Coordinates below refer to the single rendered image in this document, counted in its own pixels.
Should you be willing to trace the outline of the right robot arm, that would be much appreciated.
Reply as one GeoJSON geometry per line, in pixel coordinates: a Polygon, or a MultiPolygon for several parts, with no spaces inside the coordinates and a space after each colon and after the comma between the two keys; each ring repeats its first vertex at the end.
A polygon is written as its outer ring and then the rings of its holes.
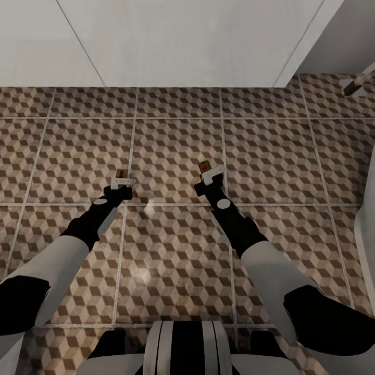
{"type": "Polygon", "coordinates": [[[205,195],[215,223],[247,270],[273,324],[300,342],[329,375],[375,375],[375,320],[331,300],[284,257],[227,198],[223,165],[202,173],[194,185],[205,195]]]}

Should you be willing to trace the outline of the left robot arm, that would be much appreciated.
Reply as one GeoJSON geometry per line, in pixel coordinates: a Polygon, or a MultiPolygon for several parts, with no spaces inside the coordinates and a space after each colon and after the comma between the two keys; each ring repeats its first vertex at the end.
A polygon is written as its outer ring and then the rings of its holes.
{"type": "Polygon", "coordinates": [[[0,360],[31,327],[50,320],[89,252],[117,217],[119,204],[133,199],[126,185],[134,185],[134,179],[112,177],[110,184],[50,246],[0,283],[0,360]]]}

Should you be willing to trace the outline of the mousetrap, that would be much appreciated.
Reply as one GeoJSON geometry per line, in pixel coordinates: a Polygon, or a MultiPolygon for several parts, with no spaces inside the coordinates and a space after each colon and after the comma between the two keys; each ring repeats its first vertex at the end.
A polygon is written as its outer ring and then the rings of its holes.
{"type": "Polygon", "coordinates": [[[210,165],[210,163],[209,163],[209,161],[208,161],[208,159],[207,159],[207,160],[204,160],[204,161],[202,161],[202,162],[199,162],[199,163],[197,163],[197,164],[198,164],[198,166],[199,166],[199,169],[200,169],[201,175],[202,175],[202,173],[204,173],[204,172],[206,172],[206,171],[212,169],[212,168],[211,168],[211,165],[210,165]]]}
{"type": "Polygon", "coordinates": [[[127,169],[117,169],[116,177],[117,178],[127,178],[128,170],[127,169]]]}

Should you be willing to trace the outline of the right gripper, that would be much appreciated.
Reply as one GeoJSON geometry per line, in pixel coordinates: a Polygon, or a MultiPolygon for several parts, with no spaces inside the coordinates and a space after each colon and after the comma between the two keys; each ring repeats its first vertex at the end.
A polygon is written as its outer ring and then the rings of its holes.
{"type": "Polygon", "coordinates": [[[194,188],[196,190],[196,193],[198,196],[205,195],[208,197],[208,195],[213,191],[213,190],[221,190],[221,187],[223,186],[223,181],[222,181],[222,175],[218,174],[212,177],[213,183],[210,185],[206,185],[204,181],[202,180],[200,183],[197,183],[194,185],[194,188]]]}

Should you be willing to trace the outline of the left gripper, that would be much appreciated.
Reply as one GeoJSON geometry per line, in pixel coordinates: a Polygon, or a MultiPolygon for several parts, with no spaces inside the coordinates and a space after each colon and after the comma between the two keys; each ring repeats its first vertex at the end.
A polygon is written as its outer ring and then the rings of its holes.
{"type": "Polygon", "coordinates": [[[112,190],[111,187],[105,187],[104,188],[104,193],[105,196],[108,194],[115,194],[119,197],[119,200],[122,202],[123,200],[130,200],[133,199],[133,194],[132,194],[132,188],[122,186],[118,190],[112,190]]]}

